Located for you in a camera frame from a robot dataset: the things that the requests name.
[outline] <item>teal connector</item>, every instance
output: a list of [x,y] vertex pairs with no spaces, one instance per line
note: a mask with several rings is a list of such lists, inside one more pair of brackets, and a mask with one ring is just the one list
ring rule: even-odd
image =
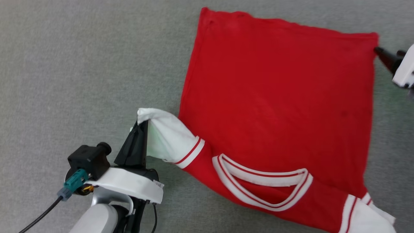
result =
[[65,182],[63,187],[69,189],[72,193],[81,187],[89,179],[88,173],[84,169],[79,169]]

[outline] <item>floor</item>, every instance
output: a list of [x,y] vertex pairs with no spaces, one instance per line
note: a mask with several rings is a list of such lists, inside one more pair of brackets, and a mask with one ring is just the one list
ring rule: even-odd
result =
[[[138,107],[178,113],[198,14],[247,11],[342,32],[377,32],[391,51],[414,43],[412,0],[0,1],[0,231],[18,232],[56,198],[80,145],[105,141],[113,161]],[[377,206],[414,229],[414,102],[376,65],[366,185]],[[165,184],[157,232],[316,233],[236,206],[179,168],[149,159]],[[31,229],[68,232],[90,205],[73,196]],[[142,232],[150,232],[147,208]]]

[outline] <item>clothing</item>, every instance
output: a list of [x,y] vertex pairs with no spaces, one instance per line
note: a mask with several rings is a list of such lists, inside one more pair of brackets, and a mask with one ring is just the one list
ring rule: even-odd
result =
[[305,168],[252,170],[225,154],[214,154],[208,142],[168,112],[139,109],[138,124],[146,120],[148,156],[177,165],[237,204],[328,232],[395,232],[389,221],[359,198],[321,183]]
[[369,200],[363,174],[377,43],[376,33],[203,8],[179,119],[215,154],[261,171],[306,168]]

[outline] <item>cable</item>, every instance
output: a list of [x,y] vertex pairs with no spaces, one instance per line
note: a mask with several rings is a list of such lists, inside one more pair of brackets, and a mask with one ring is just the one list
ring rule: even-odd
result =
[[156,228],[156,208],[155,208],[155,204],[153,204],[154,206],[154,214],[155,214],[155,223],[154,223],[154,228],[152,229],[151,233],[155,232],[155,228]]
[[31,224],[29,224],[27,227],[25,227],[23,230],[19,231],[19,233],[25,233],[28,231],[32,226],[34,226],[36,223],[38,223],[46,214],[48,214],[61,200],[63,199],[62,196],[59,196],[56,201],[45,211],[43,214],[41,214],[36,220],[34,220]]

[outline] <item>sleeve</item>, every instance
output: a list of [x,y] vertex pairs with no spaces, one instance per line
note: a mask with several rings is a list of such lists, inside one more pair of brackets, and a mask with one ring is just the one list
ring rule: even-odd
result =
[[204,140],[194,136],[173,114],[154,108],[139,108],[140,124],[148,123],[147,155],[183,168],[203,148]]

